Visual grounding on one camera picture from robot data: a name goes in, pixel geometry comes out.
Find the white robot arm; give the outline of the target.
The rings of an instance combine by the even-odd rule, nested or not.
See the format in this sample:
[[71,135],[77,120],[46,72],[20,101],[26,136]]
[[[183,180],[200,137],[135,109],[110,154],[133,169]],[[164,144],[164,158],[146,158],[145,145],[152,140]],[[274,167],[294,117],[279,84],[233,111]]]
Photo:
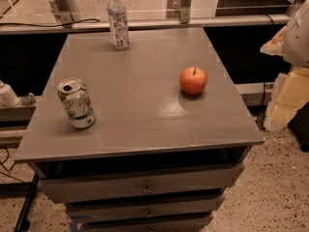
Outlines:
[[309,0],[260,51],[282,56],[292,65],[288,74],[280,73],[275,79],[264,120],[267,131],[280,131],[309,102]]

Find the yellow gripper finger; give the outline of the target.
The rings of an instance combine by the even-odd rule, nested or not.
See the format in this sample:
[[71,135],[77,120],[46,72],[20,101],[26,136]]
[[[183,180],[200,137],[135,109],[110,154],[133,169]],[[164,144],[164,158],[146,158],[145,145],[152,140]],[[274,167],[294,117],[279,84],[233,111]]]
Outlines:
[[260,48],[260,51],[264,54],[271,55],[271,56],[282,56],[282,43],[283,38],[286,32],[286,27],[281,28],[270,41],[264,43],[263,46]]
[[264,128],[267,131],[284,129],[308,102],[309,68],[292,67],[288,74],[278,74],[267,105]]

